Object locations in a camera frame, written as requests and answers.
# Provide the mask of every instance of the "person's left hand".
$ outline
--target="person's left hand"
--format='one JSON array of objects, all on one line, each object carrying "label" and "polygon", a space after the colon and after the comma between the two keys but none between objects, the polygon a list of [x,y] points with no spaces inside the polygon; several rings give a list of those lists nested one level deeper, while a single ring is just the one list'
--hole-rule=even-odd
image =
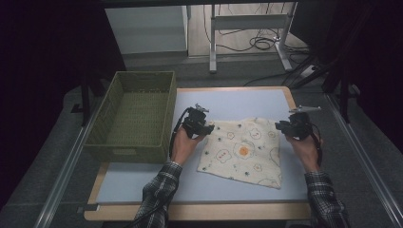
[{"label": "person's left hand", "polygon": [[204,139],[205,136],[198,136],[195,139],[189,139],[183,127],[178,129],[172,149],[171,161],[184,165],[187,159],[195,151],[196,145]]}]

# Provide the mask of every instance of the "plaid shirt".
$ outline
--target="plaid shirt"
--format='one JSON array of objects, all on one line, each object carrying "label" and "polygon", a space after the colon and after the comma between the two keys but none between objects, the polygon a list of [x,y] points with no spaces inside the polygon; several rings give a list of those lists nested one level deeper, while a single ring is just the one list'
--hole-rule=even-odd
[{"label": "plaid shirt", "polygon": [[[167,162],[160,173],[143,189],[143,203],[136,218],[155,208],[162,207],[143,219],[135,227],[167,227],[168,207],[179,185],[182,168]],[[308,199],[312,209],[313,227],[350,227],[344,204],[336,199],[329,176],[323,172],[305,174],[308,186]]]}]

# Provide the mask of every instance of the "wooden table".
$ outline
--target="wooden table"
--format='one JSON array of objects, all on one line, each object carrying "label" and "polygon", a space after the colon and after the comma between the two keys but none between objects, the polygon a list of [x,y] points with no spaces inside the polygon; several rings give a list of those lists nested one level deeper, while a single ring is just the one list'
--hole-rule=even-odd
[{"label": "wooden table", "polygon": [[[271,87],[209,87],[178,88],[178,93],[189,91],[243,91],[257,89],[281,89],[291,108],[296,107],[290,90],[285,86]],[[140,204],[137,205],[97,205],[96,199],[106,175],[109,163],[101,163],[88,205],[96,205],[95,210],[86,210],[87,220],[133,220]],[[309,219],[310,208],[307,201],[282,202],[242,202],[242,203],[171,203],[170,220],[290,220]]]}]

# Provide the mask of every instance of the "white cloth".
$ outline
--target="white cloth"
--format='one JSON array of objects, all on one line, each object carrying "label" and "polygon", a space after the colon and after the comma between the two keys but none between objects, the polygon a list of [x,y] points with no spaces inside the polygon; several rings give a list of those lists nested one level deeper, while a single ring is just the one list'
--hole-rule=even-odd
[{"label": "white cloth", "polygon": [[198,171],[230,180],[281,187],[275,122],[253,118],[216,121],[201,153]]}]

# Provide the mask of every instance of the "basket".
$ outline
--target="basket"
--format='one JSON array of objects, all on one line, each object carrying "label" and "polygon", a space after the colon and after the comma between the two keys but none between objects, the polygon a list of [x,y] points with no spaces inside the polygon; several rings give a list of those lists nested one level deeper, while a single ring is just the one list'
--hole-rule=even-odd
[{"label": "basket", "polygon": [[116,72],[84,149],[100,162],[166,162],[175,101],[174,72]]}]

